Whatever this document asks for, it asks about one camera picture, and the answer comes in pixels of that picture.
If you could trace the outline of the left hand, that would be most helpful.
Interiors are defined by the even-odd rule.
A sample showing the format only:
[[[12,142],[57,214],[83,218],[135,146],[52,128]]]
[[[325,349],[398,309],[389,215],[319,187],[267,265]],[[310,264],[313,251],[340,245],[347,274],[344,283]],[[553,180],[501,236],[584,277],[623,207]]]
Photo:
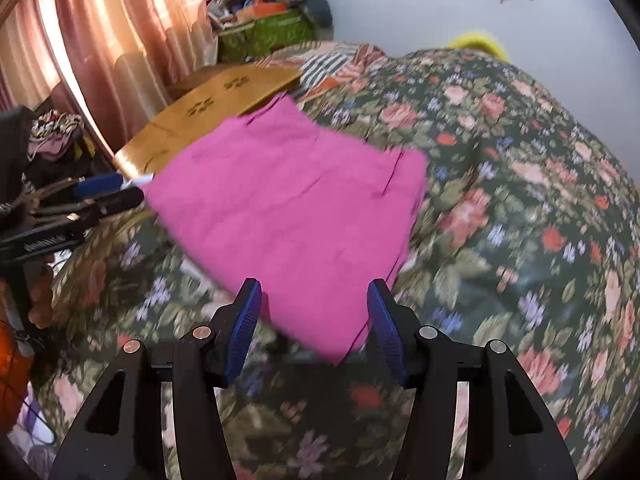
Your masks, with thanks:
[[[38,262],[37,273],[32,276],[29,285],[32,308],[29,311],[28,317],[29,321],[40,330],[49,327],[53,318],[53,269],[51,266],[53,261],[53,256],[47,256],[41,259]]]

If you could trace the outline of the orange sleeve forearm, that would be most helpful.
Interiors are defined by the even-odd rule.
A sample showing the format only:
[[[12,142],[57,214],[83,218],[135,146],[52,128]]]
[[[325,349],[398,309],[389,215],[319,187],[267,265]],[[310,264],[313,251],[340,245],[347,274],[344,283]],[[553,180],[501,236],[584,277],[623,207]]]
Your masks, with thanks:
[[[23,356],[6,321],[1,322],[0,337],[0,432],[14,426],[27,396],[32,358]]]

